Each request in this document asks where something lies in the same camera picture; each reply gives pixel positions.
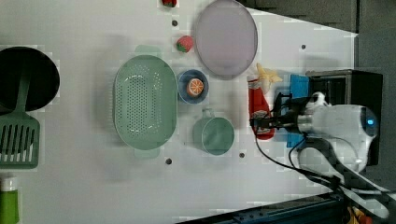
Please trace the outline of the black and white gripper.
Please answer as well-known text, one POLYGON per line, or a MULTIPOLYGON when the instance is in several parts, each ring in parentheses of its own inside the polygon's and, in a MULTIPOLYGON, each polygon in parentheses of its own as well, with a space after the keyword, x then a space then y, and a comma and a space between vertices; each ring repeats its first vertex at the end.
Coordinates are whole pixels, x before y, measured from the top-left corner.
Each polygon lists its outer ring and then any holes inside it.
POLYGON ((254 128, 274 129, 284 128, 289 133, 301 133, 298 118, 311 115, 318 106, 330 106, 325 95, 318 91, 309 97, 293 98, 292 94, 279 93, 275 99, 272 118, 250 119, 249 124, 254 128))

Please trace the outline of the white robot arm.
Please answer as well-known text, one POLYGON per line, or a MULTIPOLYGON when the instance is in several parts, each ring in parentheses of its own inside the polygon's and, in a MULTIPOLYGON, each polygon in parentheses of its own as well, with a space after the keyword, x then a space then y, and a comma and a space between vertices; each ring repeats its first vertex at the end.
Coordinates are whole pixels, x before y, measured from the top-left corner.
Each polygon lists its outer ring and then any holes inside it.
POLYGON ((387 222, 395 218, 395 192, 361 174, 369 149, 379 134, 375 113, 363 105, 331 105, 325 95, 284 100, 249 119, 256 136, 274 129, 300 134, 293 149, 297 159, 287 168, 332 191, 340 192, 361 210, 387 222))

